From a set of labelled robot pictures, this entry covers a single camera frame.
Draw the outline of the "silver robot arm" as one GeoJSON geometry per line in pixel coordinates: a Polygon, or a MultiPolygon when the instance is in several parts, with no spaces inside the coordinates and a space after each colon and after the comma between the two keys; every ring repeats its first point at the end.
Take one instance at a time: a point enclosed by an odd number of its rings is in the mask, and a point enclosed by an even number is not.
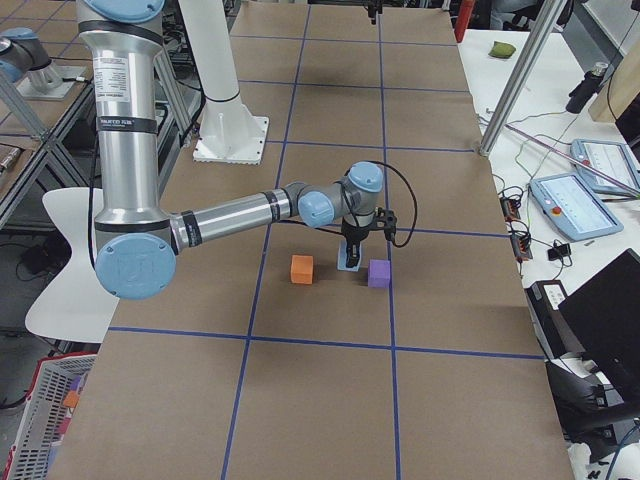
{"type": "MultiPolygon", "coordinates": [[[[299,217],[312,228],[339,221],[344,263],[360,262],[372,231],[396,235],[381,208],[383,173],[354,164],[327,186],[294,182],[202,210],[177,214],[160,205],[154,67],[164,50],[160,1],[81,1],[78,29],[93,57],[103,207],[94,220],[94,270],[102,287],[145,299],[174,277],[177,255],[204,242],[299,217]]],[[[185,4],[182,18],[204,96],[198,161],[257,164],[269,121],[243,104],[224,9],[218,1],[185,4]]]]}

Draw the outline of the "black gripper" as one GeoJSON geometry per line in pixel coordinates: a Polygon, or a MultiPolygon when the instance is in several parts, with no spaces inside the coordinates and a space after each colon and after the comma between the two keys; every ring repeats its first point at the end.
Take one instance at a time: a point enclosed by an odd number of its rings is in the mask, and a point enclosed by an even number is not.
{"type": "Polygon", "coordinates": [[[382,231],[387,241],[391,243],[395,241],[397,217],[393,210],[377,207],[372,215],[356,216],[353,223],[344,217],[340,231],[346,240],[345,266],[358,268],[361,263],[361,243],[369,236],[370,232],[382,231]]]}

